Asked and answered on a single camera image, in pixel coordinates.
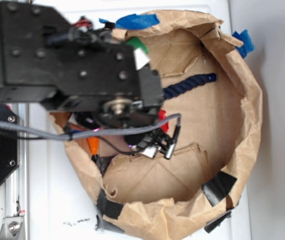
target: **white wall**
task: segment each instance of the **white wall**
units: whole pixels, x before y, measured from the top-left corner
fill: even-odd
[[[262,140],[248,183],[253,240],[285,239],[285,1],[229,0],[232,31],[248,29],[246,62],[264,93]]]

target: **rope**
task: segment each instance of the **rope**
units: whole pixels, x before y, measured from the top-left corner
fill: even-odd
[[[184,94],[187,91],[192,90],[198,86],[205,85],[206,83],[212,83],[216,81],[216,74],[199,74],[188,77],[186,80],[183,80],[179,83],[170,85],[163,89],[164,99],[172,99],[178,97],[180,94]]]

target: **paper bag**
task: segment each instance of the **paper bag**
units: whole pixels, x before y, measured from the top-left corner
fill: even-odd
[[[235,49],[242,42],[220,30],[221,20],[194,11],[149,13],[160,24],[113,35],[139,37],[164,88],[197,74],[217,76],[165,101],[168,115],[182,114],[174,155],[117,155],[102,176],[86,140],[66,142],[65,150],[104,223],[145,240],[181,240],[237,206],[259,150],[262,91]],[[64,116],[51,116],[59,133]],[[169,123],[169,135],[175,124]],[[127,147],[121,136],[110,140]],[[100,154],[115,151],[102,144]]]

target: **orange clip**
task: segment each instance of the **orange clip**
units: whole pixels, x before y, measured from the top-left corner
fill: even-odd
[[[88,137],[87,141],[88,141],[89,148],[90,148],[92,155],[97,155],[98,148],[99,148],[99,138],[96,136],[92,136],[92,137]]]

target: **blue tape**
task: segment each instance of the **blue tape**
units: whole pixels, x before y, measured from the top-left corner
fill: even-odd
[[[243,59],[247,56],[247,54],[255,50],[255,46],[252,42],[251,37],[249,36],[247,29],[244,30],[241,34],[235,31],[232,36],[236,39],[243,41],[243,45],[241,47],[236,46],[236,49],[238,50]]]
[[[105,24],[109,21],[106,19],[99,18],[99,22]],[[141,29],[147,29],[159,23],[160,21],[156,14],[144,14],[144,15],[131,14],[119,18],[116,21],[116,28],[127,29],[127,30],[141,30]]]

